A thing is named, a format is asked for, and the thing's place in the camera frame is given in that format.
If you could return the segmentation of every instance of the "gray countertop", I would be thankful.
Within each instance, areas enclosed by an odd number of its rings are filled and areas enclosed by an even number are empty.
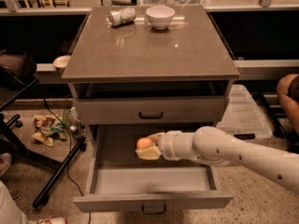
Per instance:
[[[64,70],[66,82],[127,82],[235,79],[239,73],[201,6],[175,6],[165,30],[150,25],[147,7],[134,7],[134,22],[111,27],[95,7]]]

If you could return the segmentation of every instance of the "can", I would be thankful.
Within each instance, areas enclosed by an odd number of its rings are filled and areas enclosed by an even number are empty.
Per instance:
[[[136,12],[132,7],[108,12],[108,19],[111,21],[112,26],[119,26],[131,22],[135,17]]]

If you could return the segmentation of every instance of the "black cable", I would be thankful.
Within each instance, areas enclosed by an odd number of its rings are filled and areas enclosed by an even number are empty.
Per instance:
[[[49,104],[48,104],[48,102],[47,102],[47,100],[46,100],[46,97],[45,97],[45,95],[44,95],[44,92],[43,92],[43,90],[42,90],[42,88],[41,88],[41,85],[40,85],[40,83],[39,82],[37,82],[37,86],[39,87],[39,89],[40,89],[40,92],[41,92],[41,95],[42,95],[42,99],[43,99],[43,101],[44,101],[44,105],[45,105],[45,107],[46,107],[46,109],[57,119],[57,120],[59,120],[62,124],[63,124],[63,126],[64,126],[64,129],[67,131],[67,135],[68,135],[68,137],[69,137],[69,153],[71,152],[71,150],[72,150],[72,136],[71,136],[71,133],[69,132],[69,130],[68,130],[68,128],[66,127],[66,125],[64,124],[64,122],[62,122],[51,110],[50,110],[50,107],[49,107]],[[66,96],[65,96],[65,102],[66,102],[66,99],[67,98],[69,98],[69,97],[73,97],[71,94],[67,94]],[[70,176],[69,176],[69,164],[67,164],[67,169],[66,169],[66,175],[67,175],[67,178],[71,181],[71,182],[73,182],[76,186],[77,186],[77,188],[78,188],[78,191],[79,191],[79,193],[80,193],[80,195],[83,197],[84,195],[83,195],[83,192],[82,192],[82,190],[81,190],[81,188],[80,188],[80,186],[78,185],[78,183],[73,179],[73,178],[71,178]],[[88,224],[90,224],[91,223],[91,217],[92,217],[92,215],[91,215],[91,213],[89,213],[89,219],[88,219]]]

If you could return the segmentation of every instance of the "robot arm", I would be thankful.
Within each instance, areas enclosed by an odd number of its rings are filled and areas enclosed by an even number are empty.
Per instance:
[[[299,155],[239,140],[214,127],[195,133],[171,131],[156,133],[137,142],[140,159],[190,160],[224,166],[236,161],[285,188],[299,193]]]

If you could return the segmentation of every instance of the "drawer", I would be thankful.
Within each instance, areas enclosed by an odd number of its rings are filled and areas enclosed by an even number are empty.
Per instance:
[[[226,104],[224,96],[75,101],[84,124],[216,123]]]
[[[82,212],[224,208],[232,199],[217,187],[215,170],[190,161],[142,161],[135,154],[140,137],[169,128],[156,125],[101,126],[87,187],[74,203]],[[192,127],[182,127],[191,131]]]

